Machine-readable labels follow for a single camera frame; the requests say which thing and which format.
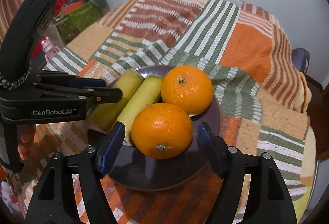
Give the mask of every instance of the silver rivet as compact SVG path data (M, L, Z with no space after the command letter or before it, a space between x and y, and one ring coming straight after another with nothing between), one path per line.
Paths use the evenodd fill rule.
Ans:
M233 146L230 146L230 147L228 147L228 151L230 152L230 153L236 153L237 152L237 148L235 148L235 147L233 147Z
M269 153L263 153L263 157L265 159L271 159L271 155Z
M54 153L53 156L52 156L52 158L53 159L58 159L58 158L60 158L60 156L61 156L60 153Z
M87 153L89 153L89 154L93 153L94 151L96 151L96 148L93 147L93 146L89 146L89 147L87 148Z

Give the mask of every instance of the cut banana end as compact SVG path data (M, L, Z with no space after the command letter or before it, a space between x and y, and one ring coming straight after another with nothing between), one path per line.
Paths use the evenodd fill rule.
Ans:
M122 99L118 103L99 104L88 118L88 124L108 133L116 122L122 109L142 84L144 78L134 69L128 69L114 84L114 88L122 91Z
M145 107L159 101L161 96L161 84L163 77L151 75L144 80L130 101L119 114L117 121L121 121L126 128L125 144L133 145L131 138L131 126L135 117Z

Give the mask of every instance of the finger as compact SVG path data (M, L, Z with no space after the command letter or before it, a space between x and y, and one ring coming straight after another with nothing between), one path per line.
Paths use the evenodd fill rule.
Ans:
M20 154L25 154L27 153L29 150L31 150L31 147L33 145L33 140L30 140L29 142L26 143L21 143L17 150Z
M22 160L27 160L30 157L30 155L31 155L31 151L28 151L24 154L21 154L20 157Z
M35 133L36 133L36 126L29 125L21 134L21 141L26 143L29 142L30 140L33 140Z

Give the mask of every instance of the pink toy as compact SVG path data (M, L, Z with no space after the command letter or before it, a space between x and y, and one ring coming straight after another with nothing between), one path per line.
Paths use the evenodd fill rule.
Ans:
M41 45L43 52L46 54L45 57L47 62L49 62L56 55L56 53L60 51L60 48L55 46L49 37L46 37L46 39L41 41Z

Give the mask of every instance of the green bag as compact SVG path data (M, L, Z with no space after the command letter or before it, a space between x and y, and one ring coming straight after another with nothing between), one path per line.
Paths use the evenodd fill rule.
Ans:
M102 16L100 9L88 2L65 17L55 20L55 25L62 39L69 43Z

